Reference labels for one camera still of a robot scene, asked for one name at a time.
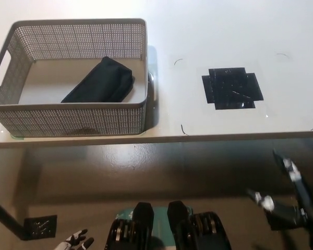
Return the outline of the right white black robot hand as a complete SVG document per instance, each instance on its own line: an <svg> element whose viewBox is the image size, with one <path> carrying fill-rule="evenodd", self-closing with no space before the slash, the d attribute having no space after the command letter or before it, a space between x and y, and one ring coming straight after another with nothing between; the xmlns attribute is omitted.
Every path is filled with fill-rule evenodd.
<svg viewBox="0 0 313 250"><path fill-rule="evenodd" d="M270 195L263 195L251 189L246 190L247 195L266 213L289 224L302 226L308 221L313 222L313 194L303 175L290 158L276 150L273 150L273 157L280 171L290 180L298 206L283 205Z"/></svg>

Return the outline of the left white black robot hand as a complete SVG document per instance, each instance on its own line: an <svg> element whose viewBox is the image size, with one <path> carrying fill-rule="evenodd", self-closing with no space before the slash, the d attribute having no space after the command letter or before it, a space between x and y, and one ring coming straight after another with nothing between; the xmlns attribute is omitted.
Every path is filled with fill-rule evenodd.
<svg viewBox="0 0 313 250"><path fill-rule="evenodd" d="M93 237L86 236L87 232L87 229L83 229L73 233L66 240L60 242L54 250L87 250L94 243Z"/></svg>

